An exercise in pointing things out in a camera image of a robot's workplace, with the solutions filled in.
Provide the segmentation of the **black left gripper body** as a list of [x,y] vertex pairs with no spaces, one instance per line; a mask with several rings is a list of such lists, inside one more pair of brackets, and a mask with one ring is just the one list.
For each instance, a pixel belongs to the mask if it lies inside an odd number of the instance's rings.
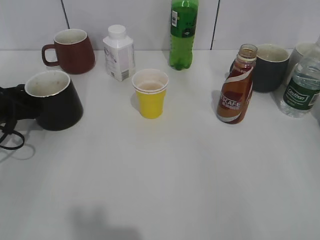
[[0,88],[0,120],[24,120],[38,117],[37,103],[24,86]]

